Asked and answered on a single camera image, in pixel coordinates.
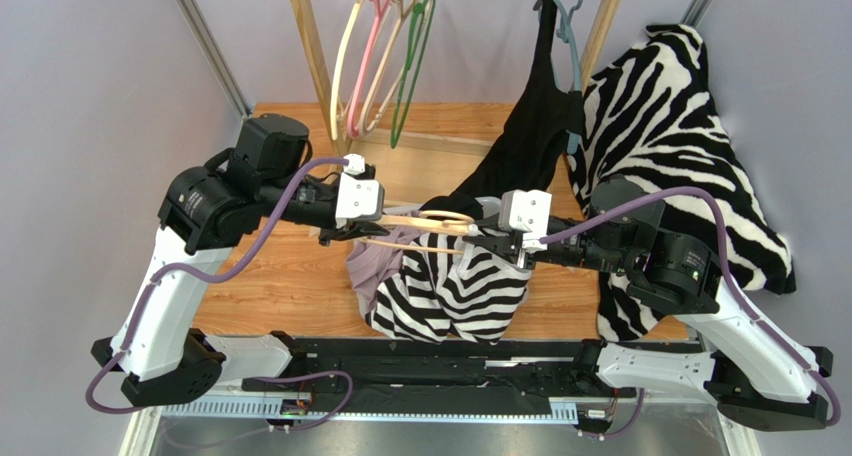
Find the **mauve pink tank top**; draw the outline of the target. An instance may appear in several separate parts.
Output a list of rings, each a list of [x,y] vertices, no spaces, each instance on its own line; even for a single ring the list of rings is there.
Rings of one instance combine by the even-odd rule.
[[[345,266],[362,318],[375,309],[379,285],[399,272],[402,256],[403,250],[399,248],[365,241],[354,243],[345,260]]]

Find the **beige wooden hanger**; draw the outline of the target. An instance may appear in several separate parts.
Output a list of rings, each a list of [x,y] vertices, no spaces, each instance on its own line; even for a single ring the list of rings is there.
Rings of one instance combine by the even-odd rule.
[[[443,234],[448,236],[463,237],[470,234],[474,219],[470,216],[443,210],[420,211],[417,216],[383,215],[378,224],[383,227],[408,227],[421,233]],[[404,251],[420,251],[428,253],[463,254],[463,250],[447,249],[433,246],[410,246],[387,241],[379,241],[374,238],[359,237],[357,241],[370,245],[378,245]]]

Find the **striped tank top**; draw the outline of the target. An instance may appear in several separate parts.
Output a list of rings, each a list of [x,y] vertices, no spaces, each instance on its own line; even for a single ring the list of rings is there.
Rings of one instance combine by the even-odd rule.
[[[397,227],[377,240],[464,251],[404,251],[402,268],[380,284],[377,307],[363,318],[392,339],[440,344],[458,337],[495,344],[527,299],[531,271],[459,237]]]

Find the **green hanger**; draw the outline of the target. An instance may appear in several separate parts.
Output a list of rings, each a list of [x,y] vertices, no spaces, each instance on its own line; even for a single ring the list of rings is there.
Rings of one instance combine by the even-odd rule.
[[[421,71],[435,12],[436,0],[414,0],[407,36],[406,57],[397,88],[396,106],[391,122],[390,147],[401,138]]]

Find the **cream hanger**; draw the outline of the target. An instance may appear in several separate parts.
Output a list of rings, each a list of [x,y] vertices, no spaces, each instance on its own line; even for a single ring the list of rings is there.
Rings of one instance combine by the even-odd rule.
[[[358,100],[355,87],[352,87],[351,90],[345,90],[342,83],[344,82],[344,70],[347,68],[347,57],[350,54],[349,48],[353,32],[366,2],[367,0],[354,1],[339,40],[334,62],[329,111],[331,122],[330,138],[335,143],[347,141],[349,131],[345,128],[346,118],[352,113]]]

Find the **grey blue hanger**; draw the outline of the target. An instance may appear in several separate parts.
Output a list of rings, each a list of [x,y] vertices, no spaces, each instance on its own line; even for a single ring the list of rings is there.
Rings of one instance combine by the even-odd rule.
[[[582,70],[580,64],[580,57],[578,54],[578,44],[573,31],[572,20],[575,12],[582,8],[584,0],[577,0],[576,3],[570,9],[566,9],[561,0],[553,0],[553,2],[559,13],[559,22],[555,30],[555,36],[561,39],[565,44],[567,44],[570,51],[572,68],[571,92],[580,94],[582,92]]]

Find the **light pink hanger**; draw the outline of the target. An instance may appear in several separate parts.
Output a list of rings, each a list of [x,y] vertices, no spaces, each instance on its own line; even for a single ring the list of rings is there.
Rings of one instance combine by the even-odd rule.
[[[389,72],[389,62],[392,59],[392,54],[397,39],[399,38],[403,27],[409,27],[413,1],[414,0],[397,0],[394,4],[391,5],[390,14],[388,18],[393,16],[395,18],[395,22],[390,36],[387,40],[387,45],[384,48],[384,52],[382,54],[379,65],[376,68],[376,73],[373,77],[370,88],[364,99],[362,112],[359,118],[356,119],[358,127],[361,130],[361,135],[359,137],[368,136],[376,128],[376,126],[384,116],[386,109],[391,103],[391,100],[393,98],[397,98],[397,88],[400,83],[404,63],[402,63],[400,69],[395,73],[395,78],[393,79],[392,83],[387,87],[387,94],[385,95],[381,104],[378,106],[377,109],[373,108],[376,96],[378,94],[378,90],[382,88],[385,75]]]

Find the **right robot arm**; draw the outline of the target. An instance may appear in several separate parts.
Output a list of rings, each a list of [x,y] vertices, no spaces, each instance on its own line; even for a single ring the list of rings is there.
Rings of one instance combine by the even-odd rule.
[[[551,215],[547,193],[515,190],[466,240],[522,270],[547,263],[624,276],[630,297],[691,327],[710,349],[672,353],[586,340],[572,362],[576,376],[700,399],[758,431],[839,422],[828,383],[832,352],[795,342],[744,294],[729,269],[721,208],[707,191],[646,193],[613,177],[593,190],[589,210],[583,222],[563,220]]]

